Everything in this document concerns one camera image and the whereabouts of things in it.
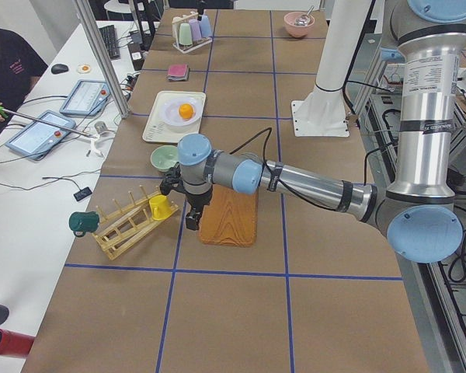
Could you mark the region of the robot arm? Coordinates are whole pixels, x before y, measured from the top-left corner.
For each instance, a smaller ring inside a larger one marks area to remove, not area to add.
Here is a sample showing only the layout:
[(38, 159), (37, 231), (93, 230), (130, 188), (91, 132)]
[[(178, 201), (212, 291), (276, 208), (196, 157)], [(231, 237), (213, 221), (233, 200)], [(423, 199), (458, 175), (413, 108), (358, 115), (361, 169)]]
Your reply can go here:
[(463, 228), (447, 185), (459, 56), (466, 47), (466, 1), (387, 1), (381, 49), (405, 60), (395, 179), (384, 189), (334, 180), (280, 162), (214, 149), (202, 134), (178, 145), (179, 190), (195, 230), (214, 185), (243, 194), (260, 186), (374, 226), (407, 260), (434, 263), (453, 254)]

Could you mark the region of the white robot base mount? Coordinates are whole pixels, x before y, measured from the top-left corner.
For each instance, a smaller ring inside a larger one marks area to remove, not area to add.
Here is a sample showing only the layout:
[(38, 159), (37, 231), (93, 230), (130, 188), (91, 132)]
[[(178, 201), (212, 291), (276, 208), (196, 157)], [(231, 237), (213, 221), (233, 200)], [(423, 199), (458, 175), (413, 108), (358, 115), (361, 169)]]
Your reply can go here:
[(315, 86), (303, 101), (292, 102), (297, 137), (347, 137), (343, 90), (372, 0), (337, 0), (325, 38)]

